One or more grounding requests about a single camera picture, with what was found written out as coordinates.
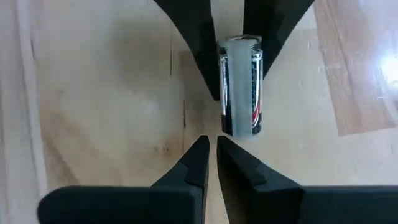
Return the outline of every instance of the wooden table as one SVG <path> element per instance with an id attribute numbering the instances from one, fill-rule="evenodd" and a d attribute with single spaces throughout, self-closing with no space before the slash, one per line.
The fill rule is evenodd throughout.
<path id="1" fill-rule="evenodd" d="M 40 196 L 64 185 L 151 185 L 201 134 L 206 222 L 227 223 L 220 105 L 155 2 L 17 2 L 0 3 L 12 9 L 0 12 L 0 223 L 34 222 Z M 217 39 L 241 33 L 243 6 L 212 0 Z M 398 184 L 397 10 L 316 0 L 264 79 L 262 132 L 236 142 L 302 185 Z"/>

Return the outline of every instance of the wood grain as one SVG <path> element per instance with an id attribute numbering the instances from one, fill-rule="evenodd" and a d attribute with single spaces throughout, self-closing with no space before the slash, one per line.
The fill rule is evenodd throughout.
<path id="1" fill-rule="evenodd" d="M 395 126 L 381 100 L 384 76 L 379 51 L 383 44 L 378 37 L 384 34 L 375 30 L 379 25 L 375 21 L 382 24 L 396 16 L 381 11 L 369 14 L 366 9 L 375 9 L 371 4 L 372 1 L 361 4 L 355 0 L 315 3 L 325 70 L 341 136 Z M 396 3 L 381 1 L 375 5 L 394 7 Z"/>

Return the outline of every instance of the aa battery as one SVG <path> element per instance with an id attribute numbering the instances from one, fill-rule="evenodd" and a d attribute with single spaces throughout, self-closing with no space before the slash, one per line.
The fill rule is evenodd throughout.
<path id="1" fill-rule="evenodd" d="M 261 38 L 228 38 L 219 43 L 218 52 L 223 132 L 237 137 L 256 135 L 262 127 Z"/>

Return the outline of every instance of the black metal jaw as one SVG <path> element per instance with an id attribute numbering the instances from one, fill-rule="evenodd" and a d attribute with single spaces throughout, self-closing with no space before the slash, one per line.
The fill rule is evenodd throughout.
<path id="1" fill-rule="evenodd" d="M 188 44 L 214 100 L 220 100 L 217 44 L 210 0 L 154 0 Z M 245 0 L 243 34 L 262 37 L 263 77 L 314 0 Z"/>
<path id="2" fill-rule="evenodd" d="M 397 186 L 304 187 L 224 136 L 217 156 L 231 224 L 398 223 Z"/>
<path id="3" fill-rule="evenodd" d="M 39 205 L 41 224 L 203 223 L 209 140 L 200 137 L 152 187 L 65 187 Z M 304 187 L 227 137 L 218 174 L 231 224 L 398 223 L 398 187 Z"/>
<path id="4" fill-rule="evenodd" d="M 39 204 L 41 224 L 195 223 L 205 216 L 209 140 L 201 136 L 152 187 L 64 187 Z"/>

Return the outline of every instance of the wooden surface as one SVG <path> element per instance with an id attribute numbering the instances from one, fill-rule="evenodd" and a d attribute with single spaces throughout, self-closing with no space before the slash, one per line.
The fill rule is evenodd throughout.
<path id="1" fill-rule="evenodd" d="M 34 119 L 27 121 L 23 111 L 34 100 L 22 100 L 24 82 L 32 80 L 19 70 L 29 68 L 27 57 L 13 53 L 26 42 L 15 41 L 11 2 L 1 2 L 8 14 L 0 14 L 2 28 L 12 30 L 0 35 L 7 47 L 0 52 L 1 71 L 7 71 L 1 74 L 0 180 L 6 181 L 0 198 L 9 202 L 1 204 L 1 224 L 9 221 L 7 212 L 18 219 L 13 212 L 20 207 L 12 204 L 22 200 L 18 192 L 27 191 L 29 206 L 39 195 L 34 176 L 24 179 L 25 188 L 13 189 L 19 180 L 10 175 L 19 167 L 13 159 L 24 165 L 21 172 L 35 165 L 31 137 L 15 131 L 32 127 Z M 211 3 L 217 38 L 240 34 L 244 2 Z M 237 143 L 303 185 L 398 184 L 397 4 L 316 0 L 264 79 L 262 132 Z M 206 134 L 206 222 L 227 223 L 216 171 L 220 106 L 164 12 L 152 0 L 35 0 L 33 8 L 30 51 L 49 190 L 151 185 Z M 4 59 L 11 56 L 25 65 Z"/>

